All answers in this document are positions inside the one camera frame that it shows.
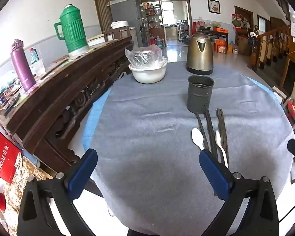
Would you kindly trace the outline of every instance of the kettle base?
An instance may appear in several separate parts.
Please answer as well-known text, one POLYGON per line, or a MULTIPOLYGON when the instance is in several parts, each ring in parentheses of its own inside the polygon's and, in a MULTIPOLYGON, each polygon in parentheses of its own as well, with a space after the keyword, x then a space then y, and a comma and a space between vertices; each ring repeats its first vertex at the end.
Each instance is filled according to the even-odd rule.
POLYGON ((210 75, 211 73, 213 73, 213 69, 212 70, 197 70, 197 69, 193 69, 190 67, 187 67, 187 71, 191 72, 194 75, 210 75))

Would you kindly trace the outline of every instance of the white spoon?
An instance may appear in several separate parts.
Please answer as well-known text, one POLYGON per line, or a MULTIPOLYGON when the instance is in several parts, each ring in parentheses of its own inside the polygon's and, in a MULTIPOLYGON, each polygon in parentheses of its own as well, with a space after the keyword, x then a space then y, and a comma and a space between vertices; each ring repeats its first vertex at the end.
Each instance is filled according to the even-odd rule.
POLYGON ((201 151, 204 150, 204 147, 203 147, 204 138, 201 131, 197 128, 193 128, 191 131, 191 136, 192 136, 192 141, 194 142, 194 144, 198 146, 201 151))
POLYGON ((219 131, 218 130, 216 131, 215 142, 218 145, 218 147, 222 150, 223 158, 224 158, 224 163, 225 163, 225 166, 228 168, 226 153, 225 153, 225 151, 224 151, 224 149, 222 147, 222 144, 221 144, 221 135, 219 134, 219 131))

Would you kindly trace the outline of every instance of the gray tablecloth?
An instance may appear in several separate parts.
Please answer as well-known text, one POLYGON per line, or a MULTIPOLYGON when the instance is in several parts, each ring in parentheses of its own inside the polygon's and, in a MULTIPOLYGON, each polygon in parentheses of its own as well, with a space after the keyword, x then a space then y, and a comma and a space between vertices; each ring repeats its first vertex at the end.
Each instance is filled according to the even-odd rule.
MULTIPOLYGON (((98 152, 96 184, 117 218, 138 232, 201 235, 223 205, 191 140, 198 122, 186 108, 191 74, 185 66, 169 63, 155 84, 138 83, 132 75, 114 83, 90 145, 98 152)), ((282 108, 239 72, 215 65, 211 77, 209 111, 217 130, 216 109, 223 109, 230 171, 257 180, 268 176, 277 198, 293 160, 287 151, 293 130, 282 108)))

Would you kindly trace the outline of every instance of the framed picture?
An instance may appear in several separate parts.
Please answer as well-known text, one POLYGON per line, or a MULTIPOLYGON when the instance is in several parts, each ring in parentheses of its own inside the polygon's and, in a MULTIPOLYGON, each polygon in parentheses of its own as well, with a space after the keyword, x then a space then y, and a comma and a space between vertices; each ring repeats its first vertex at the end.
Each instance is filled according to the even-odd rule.
POLYGON ((208 10, 212 13, 221 14, 221 10, 219 7, 219 1, 208 0, 208 10))

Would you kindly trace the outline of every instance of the refrigerator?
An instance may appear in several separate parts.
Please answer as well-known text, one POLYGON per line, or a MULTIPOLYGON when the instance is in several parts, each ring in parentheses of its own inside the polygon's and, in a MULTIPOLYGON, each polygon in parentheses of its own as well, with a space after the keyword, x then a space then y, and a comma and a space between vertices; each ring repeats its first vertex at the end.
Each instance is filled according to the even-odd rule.
POLYGON ((141 0, 115 0, 110 10, 113 21, 127 21, 129 27, 135 27, 139 47, 150 45, 148 20, 141 0))

